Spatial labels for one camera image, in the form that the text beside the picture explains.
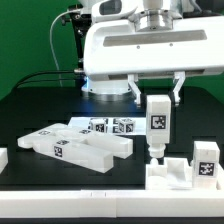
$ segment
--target white cube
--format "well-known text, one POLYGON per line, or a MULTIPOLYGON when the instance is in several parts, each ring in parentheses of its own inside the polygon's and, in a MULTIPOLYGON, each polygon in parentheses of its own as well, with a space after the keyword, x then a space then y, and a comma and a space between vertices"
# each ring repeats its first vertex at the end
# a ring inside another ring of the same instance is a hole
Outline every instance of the white cube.
POLYGON ((107 132, 107 125, 104 119, 92 119, 90 121, 90 129, 98 132, 107 132))
POLYGON ((135 121, 131 118, 121 118, 118 120, 118 130, 122 133, 132 133, 135 130, 135 121))

